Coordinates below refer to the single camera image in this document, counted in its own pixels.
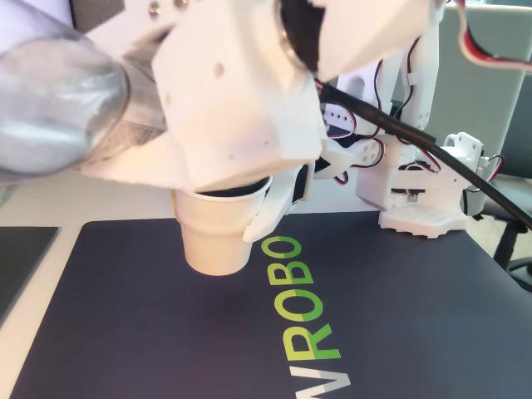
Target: black surface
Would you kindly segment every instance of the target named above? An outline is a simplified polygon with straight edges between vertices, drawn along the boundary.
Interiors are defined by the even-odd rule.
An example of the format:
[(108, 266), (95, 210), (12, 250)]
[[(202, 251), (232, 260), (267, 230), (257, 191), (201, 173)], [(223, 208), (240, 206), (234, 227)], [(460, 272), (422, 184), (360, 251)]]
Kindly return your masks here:
[[(365, 213), (291, 215), (276, 235), (302, 253), (272, 259), (256, 243), (216, 278), (185, 264), (174, 220), (86, 225), (12, 398), (283, 399), (325, 382), (289, 367), (348, 374), (322, 399), (531, 398), (532, 298), (465, 232), (412, 237)], [(296, 288), (323, 301), (317, 320), (274, 308), (293, 286), (270, 286), (267, 267), (289, 260), (310, 269)], [(298, 301), (286, 307), (309, 310)], [(318, 347), (341, 359), (287, 360), (286, 328), (327, 323)]]
[(0, 227), (0, 327), (56, 232), (57, 227)]

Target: white letter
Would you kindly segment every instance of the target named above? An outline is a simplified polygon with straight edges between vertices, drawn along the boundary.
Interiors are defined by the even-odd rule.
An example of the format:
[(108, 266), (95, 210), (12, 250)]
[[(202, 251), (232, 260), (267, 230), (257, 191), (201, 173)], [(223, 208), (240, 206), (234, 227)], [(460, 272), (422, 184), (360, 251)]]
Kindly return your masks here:
[(322, 380), (334, 380), (318, 387), (305, 389), (296, 392), (297, 399), (318, 399), (315, 395), (321, 395), (325, 392), (336, 391), (337, 389), (351, 385), (349, 376), (341, 372), (322, 372), (311, 368), (290, 367), (292, 377), (320, 378)]

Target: green letter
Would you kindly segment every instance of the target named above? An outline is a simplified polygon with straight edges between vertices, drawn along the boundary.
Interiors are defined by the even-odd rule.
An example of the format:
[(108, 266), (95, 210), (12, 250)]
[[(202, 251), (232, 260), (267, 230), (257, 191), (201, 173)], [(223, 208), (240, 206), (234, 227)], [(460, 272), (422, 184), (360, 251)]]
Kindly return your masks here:
[[(279, 252), (272, 251), (269, 248), (269, 245), (271, 243), (277, 243), (278, 241), (290, 243), (291, 245), (293, 245), (293, 250), (291, 252), (287, 252), (286, 254), (280, 254)], [(301, 244), (295, 239), (291, 239), (290, 237), (270, 237), (269, 239), (263, 241), (260, 248), (263, 249), (265, 254), (276, 259), (290, 259), (295, 256), (298, 256), (301, 253)]]
[[(284, 350), (289, 361), (294, 360), (324, 360), (324, 359), (339, 359), (340, 351), (337, 349), (319, 350), (317, 348), (318, 342), (324, 339), (331, 333), (331, 327), (327, 324), (315, 334), (311, 334), (306, 328), (291, 327), (283, 334)], [(294, 351), (292, 339), (294, 336), (300, 335), (307, 341), (307, 351)]]
[[(304, 277), (295, 278), (292, 275), (293, 268), (300, 268)], [(275, 270), (283, 270), (284, 278), (275, 278)], [(314, 283), (308, 266), (303, 262), (290, 262), (288, 267), (282, 264), (270, 264), (268, 266), (268, 279), (270, 285), (312, 284)]]
[[(304, 297), (313, 301), (314, 309), (312, 312), (300, 314), (300, 313), (291, 313), (284, 308), (283, 302), (287, 298), (291, 297)], [(286, 318), (287, 320), (292, 320), (293, 322), (310, 322), (319, 318), (323, 312), (323, 303), (318, 296), (315, 294), (305, 291), (304, 289), (289, 289), (288, 291), (283, 291), (273, 301), (275, 309), (277, 312)]]

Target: clear plastic bottle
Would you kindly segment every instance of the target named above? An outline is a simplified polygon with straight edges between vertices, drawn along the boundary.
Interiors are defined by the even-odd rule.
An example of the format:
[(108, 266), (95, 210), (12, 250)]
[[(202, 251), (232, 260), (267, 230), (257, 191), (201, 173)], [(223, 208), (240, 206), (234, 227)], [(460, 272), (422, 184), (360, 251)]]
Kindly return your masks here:
[(36, 8), (2, 0), (0, 185), (83, 160), (129, 100), (121, 65)]

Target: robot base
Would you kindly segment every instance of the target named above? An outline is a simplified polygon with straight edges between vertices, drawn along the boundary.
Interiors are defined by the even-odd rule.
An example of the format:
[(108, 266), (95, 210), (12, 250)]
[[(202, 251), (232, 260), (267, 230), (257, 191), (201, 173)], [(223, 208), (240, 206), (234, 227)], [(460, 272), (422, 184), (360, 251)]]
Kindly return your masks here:
[(379, 224), (382, 229), (436, 239), (450, 230), (465, 230), (467, 216), (460, 209), (434, 209), (412, 203), (381, 212)]

